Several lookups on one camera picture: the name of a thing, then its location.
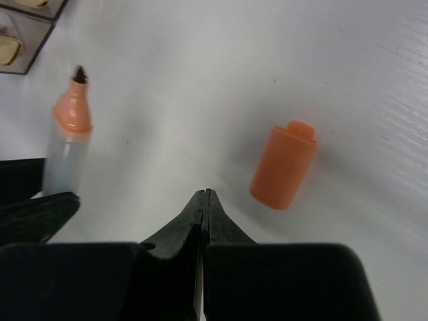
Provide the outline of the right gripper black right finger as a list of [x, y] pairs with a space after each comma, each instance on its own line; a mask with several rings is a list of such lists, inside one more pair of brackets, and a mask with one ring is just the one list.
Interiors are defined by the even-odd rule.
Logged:
[[203, 310], [208, 320], [379, 320], [362, 262], [337, 243], [258, 244], [203, 199]]

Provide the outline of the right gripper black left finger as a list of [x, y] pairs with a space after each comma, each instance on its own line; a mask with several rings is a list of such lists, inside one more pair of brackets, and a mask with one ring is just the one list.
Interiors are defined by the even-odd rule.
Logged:
[[2, 320], [198, 320], [204, 192], [141, 243], [1, 249]]

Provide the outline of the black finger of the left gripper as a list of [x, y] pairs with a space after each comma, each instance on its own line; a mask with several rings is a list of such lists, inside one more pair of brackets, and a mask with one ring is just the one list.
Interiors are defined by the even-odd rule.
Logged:
[[41, 192], [44, 158], [1, 161], [1, 245], [49, 241], [78, 211], [80, 198]]

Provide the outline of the clear highlighter orange tip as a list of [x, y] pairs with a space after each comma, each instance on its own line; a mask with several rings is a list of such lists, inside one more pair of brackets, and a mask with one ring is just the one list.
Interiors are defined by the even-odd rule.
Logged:
[[41, 189], [44, 196], [78, 191], [93, 129], [88, 84], [85, 69], [77, 66], [68, 89], [51, 109]]

